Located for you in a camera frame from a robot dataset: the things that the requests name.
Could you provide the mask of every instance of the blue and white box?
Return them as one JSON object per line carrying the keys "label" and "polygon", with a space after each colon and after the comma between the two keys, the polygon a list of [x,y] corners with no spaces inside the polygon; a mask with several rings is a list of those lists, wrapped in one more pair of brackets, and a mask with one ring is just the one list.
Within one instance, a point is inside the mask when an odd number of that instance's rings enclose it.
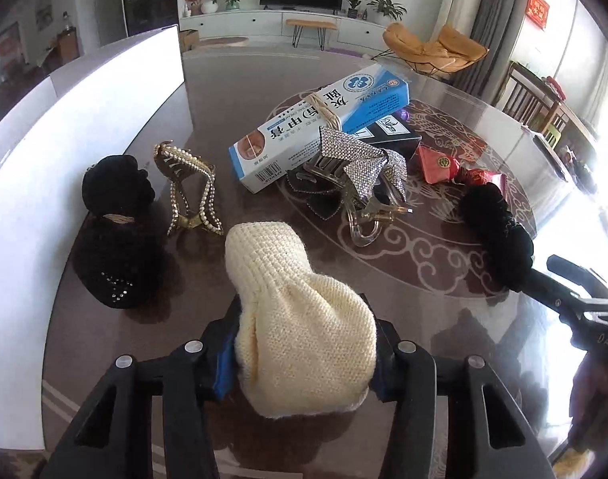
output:
{"label": "blue and white box", "polygon": [[[354,133],[408,105],[408,85],[381,65],[373,64],[317,92]],[[283,111],[228,148],[240,182],[257,193],[320,149],[324,117],[306,101]]]}

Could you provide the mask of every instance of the white divider panel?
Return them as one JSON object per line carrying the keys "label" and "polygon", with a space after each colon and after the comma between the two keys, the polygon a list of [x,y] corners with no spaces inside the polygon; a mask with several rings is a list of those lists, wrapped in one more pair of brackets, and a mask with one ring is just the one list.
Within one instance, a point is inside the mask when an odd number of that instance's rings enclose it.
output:
{"label": "white divider panel", "polygon": [[58,100],[50,78],[46,78],[0,121],[0,167],[46,110]]}
{"label": "white divider panel", "polygon": [[123,153],[183,80],[177,28],[147,34],[69,89],[0,167],[0,448],[44,448],[44,345],[87,213],[84,172]]}

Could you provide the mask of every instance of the table leg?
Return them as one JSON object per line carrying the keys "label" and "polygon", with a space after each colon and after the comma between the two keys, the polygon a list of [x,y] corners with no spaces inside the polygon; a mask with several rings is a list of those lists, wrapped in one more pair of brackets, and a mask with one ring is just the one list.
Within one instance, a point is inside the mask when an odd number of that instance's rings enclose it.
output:
{"label": "table leg", "polygon": [[326,45],[326,29],[325,28],[317,29],[317,38],[319,39],[320,50],[324,50],[325,45]]}
{"label": "table leg", "polygon": [[297,45],[299,45],[299,40],[302,37],[303,31],[304,27],[295,25],[295,28],[293,29],[293,47],[297,48]]}

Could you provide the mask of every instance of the black box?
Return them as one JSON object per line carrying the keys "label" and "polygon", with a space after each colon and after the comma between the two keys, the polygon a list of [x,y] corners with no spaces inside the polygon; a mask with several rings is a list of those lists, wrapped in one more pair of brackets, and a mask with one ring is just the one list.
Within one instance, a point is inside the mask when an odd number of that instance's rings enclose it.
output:
{"label": "black box", "polygon": [[367,144],[392,149],[406,160],[410,160],[417,146],[420,145],[421,135],[410,129],[408,123],[402,119],[402,115],[407,116],[407,111],[404,110],[402,113],[402,110],[397,110],[392,115],[386,115],[370,126],[356,131],[353,135]]}

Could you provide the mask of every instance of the metal bolt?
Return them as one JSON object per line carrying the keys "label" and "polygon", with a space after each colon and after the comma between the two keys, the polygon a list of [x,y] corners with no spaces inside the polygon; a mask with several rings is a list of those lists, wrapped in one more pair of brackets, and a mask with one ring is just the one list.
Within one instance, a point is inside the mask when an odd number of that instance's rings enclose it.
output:
{"label": "metal bolt", "polygon": [[122,356],[117,357],[117,360],[115,360],[115,366],[119,367],[120,369],[130,366],[132,363],[133,357],[128,354],[123,354]]}
{"label": "metal bolt", "polygon": [[481,369],[485,366],[486,361],[477,354],[468,357],[468,363],[470,367],[474,367],[475,369]]}
{"label": "metal bolt", "polygon": [[204,344],[199,340],[190,340],[184,344],[184,350],[187,353],[199,353],[203,348]]}
{"label": "metal bolt", "polygon": [[402,353],[414,353],[417,351],[417,346],[410,340],[402,340],[399,344],[397,344],[397,347]]}

